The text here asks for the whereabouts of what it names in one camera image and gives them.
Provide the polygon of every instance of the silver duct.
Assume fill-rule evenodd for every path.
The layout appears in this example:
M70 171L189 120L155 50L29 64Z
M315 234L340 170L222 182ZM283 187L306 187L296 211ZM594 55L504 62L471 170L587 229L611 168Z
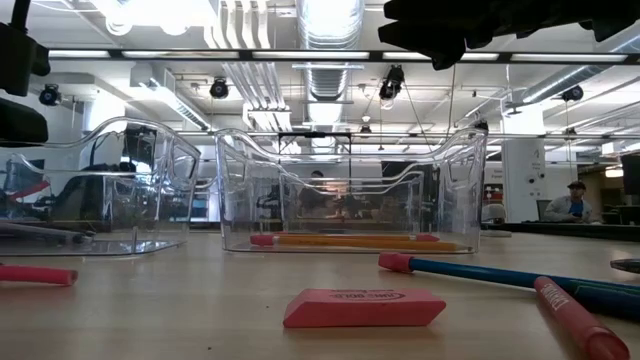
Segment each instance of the silver duct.
M640 52L640 35L638 31L633 32L633 35L629 37L629 29L618 37L618 39L612 39L614 43L607 44L607 48L601 49L602 51L608 51L612 53L635 53ZM542 80L536 85L529 87L522 92L515 92L512 95L512 102L515 104L535 104L555 96L561 92L564 92L572 87L589 80L592 77L603 73L611 68L612 65L574 65L567 66L557 73ZM474 114L482 116L490 111L496 110L500 107L500 101L486 101L477 108L470 111L465 118L472 117Z
M303 49L356 49L362 30L364 0L299 0L296 6L298 31ZM309 100L319 102L342 100L348 79L348 70L317 68L305 70ZM340 120L342 114L340 104L312 103L307 109L312 121L330 127ZM326 140L316 142L322 143L323 146L327 145Z

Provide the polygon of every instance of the table surface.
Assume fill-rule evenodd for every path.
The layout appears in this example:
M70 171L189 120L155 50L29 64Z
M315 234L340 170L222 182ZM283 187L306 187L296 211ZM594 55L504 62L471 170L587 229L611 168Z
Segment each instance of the table surface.
M609 268L637 244L514 234L439 260L640 284ZM225 253L218 234L135 258L5 258L77 269L73 287L0 285L0 354L13 359L581 359L535 293L379 269L376 255ZM284 329L305 288L427 288L447 302L428 327ZM599 317L640 354L640 324Z

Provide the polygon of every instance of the ceiling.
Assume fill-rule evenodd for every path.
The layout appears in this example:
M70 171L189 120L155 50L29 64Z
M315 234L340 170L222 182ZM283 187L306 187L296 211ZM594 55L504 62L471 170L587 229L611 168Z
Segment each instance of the ceiling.
M382 44L377 37L377 28L388 22L380 11L385 1L366 0L362 34L359 48L365 50L395 49ZM13 1L0 2L0 21L8 22ZM55 7L65 11L55 11L46 7ZM70 7L89 12L72 12ZM278 49L297 49L300 41L297 31L297 19L292 15L294 1L269 1L269 37L272 46ZM153 48L207 48L203 39L202 27L191 27L180 36L165 34L159 27L134 27L125 36L113 36L105 27L105 19L100 12L91 12L93 5L85 1L39 0L31 6L28 28L29 34L41 44L48 47L124 47L129 49ZM640 34L640 24L626 30L625 36ZM568 25L541 30L526 39L516 40L514 36L494 39L483 51L562 51L562 52L594 52L606 48L606 42L597 44L591 32L578 25ZM132 106L139 105L149 117L166 121L170 126L182 130L184 121L168 106L157 102L142 100L140 88L130 87L131 68L134 61L54 61L54 73L87 73L108 83L122 92L126 101ZM291 108L292 125L302 125L305 121L306 91L300 71L291 68L292 63L276 63L277 74L282 92ZM240 118L243 100L237 91L231 88L230 96L225 100L213 100L208 94L209 86L216 76L225 76L218 62L153 62L156 69L167 68L177 78L177 89L183 96L207 116L215 128L244 128ZM522 89L530 87L546 77L562 70L561 65L497 65L497 64L460 64L454 69L434 71L431 64L404 64L406 78L404 88L390 110L381 110L376 96L377 86L386 75L388 64L364 64L363 70L352 71L349 82L348 101L342 114L344 125L341 129L359 131L363 125L362 116L369 115L373 131L382 132L417 132L420 131L418 121L425 130L446 132L454 129L454 125L464 126L459 122L473 108L507 87ZM617 66L605 73L595 76L581 86L585 90L587 100L590 97L609 90L624 82L640 76L640 66ZM558 100L546 100L545 129L553 131L568 124L600 116L608 111L640 100L640 81L632 83L607 96L593 101L585 101L583 106L562 112L565 103ZM486 117L491 130L499 131L501 114L499 111L489 113ZM589 129L590 132L603 133L616 128L630 127L638 122L640 114L626 115L616 118L611 123L604 122Z

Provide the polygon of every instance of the plastic container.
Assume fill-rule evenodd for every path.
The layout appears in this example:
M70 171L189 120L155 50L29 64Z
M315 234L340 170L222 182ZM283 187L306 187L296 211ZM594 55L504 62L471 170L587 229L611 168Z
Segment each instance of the plastic container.
M128 255L187 239L199 151L114 118L71 144L0 143L0 255Z
M478 251L484 130L459 131L427 154L278 155L230 129L216 146L226 250ZM269 234L273 245L257 236ZM438 245L416 241L425 234Z

